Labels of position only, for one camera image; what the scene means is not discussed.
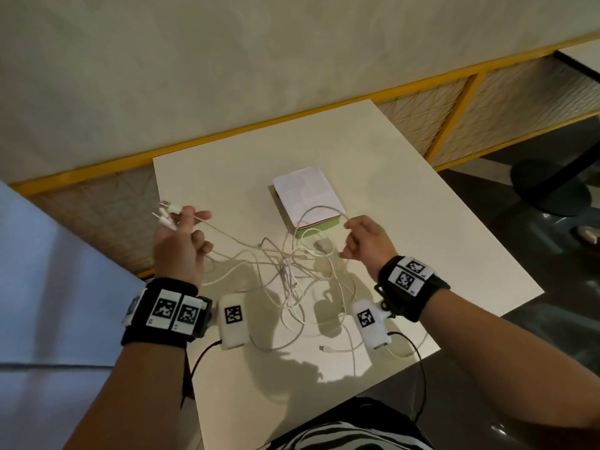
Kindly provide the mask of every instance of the white shoe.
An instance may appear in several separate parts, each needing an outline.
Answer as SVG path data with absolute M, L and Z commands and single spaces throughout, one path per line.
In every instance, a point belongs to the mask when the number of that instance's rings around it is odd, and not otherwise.
M 577 234 L 589 244 L 600 246 L 600 228 L 590 226 L 578 226 Z

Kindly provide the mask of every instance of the person's left hand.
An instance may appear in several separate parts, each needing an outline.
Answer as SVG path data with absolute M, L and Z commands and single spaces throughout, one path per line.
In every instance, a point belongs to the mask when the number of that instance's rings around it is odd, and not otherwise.
M 210 219 L 210 211 L 194 213 L 194 207 L 184 207 L 181 215 L 172 215 L 177 230 L 159 225 L 154 234 L 154 276 L 173 278 L 202 286 L 204 256 L 211 252 L 213 244 L 204 240 L 201 230 L 194 232 L 195 216 Z

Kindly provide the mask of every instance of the black table leg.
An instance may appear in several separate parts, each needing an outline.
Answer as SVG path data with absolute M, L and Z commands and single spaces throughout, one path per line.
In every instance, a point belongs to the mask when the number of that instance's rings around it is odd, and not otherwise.
M 525 159 L 512 167 L 512 185 L 521 199 L 544 213 L 576 216 L 592 203 L 588 187 L 577 175 L 598 160 L 600 142 L 562 168 L 543 159 Z

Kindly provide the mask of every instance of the white paper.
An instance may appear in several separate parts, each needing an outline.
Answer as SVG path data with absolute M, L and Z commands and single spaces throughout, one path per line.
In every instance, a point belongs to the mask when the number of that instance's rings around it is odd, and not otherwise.
M 282 175 L 273 180 L 273 185 L 294 226 L 308 226 L 346 212 L 319 167 L 307 167 Z M 307 210 L 317 205 L 326 205 L 339 211 L 316 208 L 303 218 Z

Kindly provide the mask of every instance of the hand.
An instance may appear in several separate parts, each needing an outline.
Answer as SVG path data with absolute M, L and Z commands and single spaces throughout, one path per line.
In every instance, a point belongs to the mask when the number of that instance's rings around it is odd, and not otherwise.
M 398 252 L 383 227 L 368 216 L 356 216 L 344 224 L 350 229 L 346 247 L 340 253 L 344 259 L 362 262 L 373 281 L 377 282 L 379 270 Z
M 194 213 L 194 207 L 187 206 L 181 215 L 172 215 L 177 230 L 162 224 L 154 234 L 155 277 L 173 278 L 195 284 L 198 289 L 204 278 L 204 256 L 211 252 L 213 244 L 204 240 L 201 230 L 194 230 L 195 216 L 210 219 L 210 211 Z

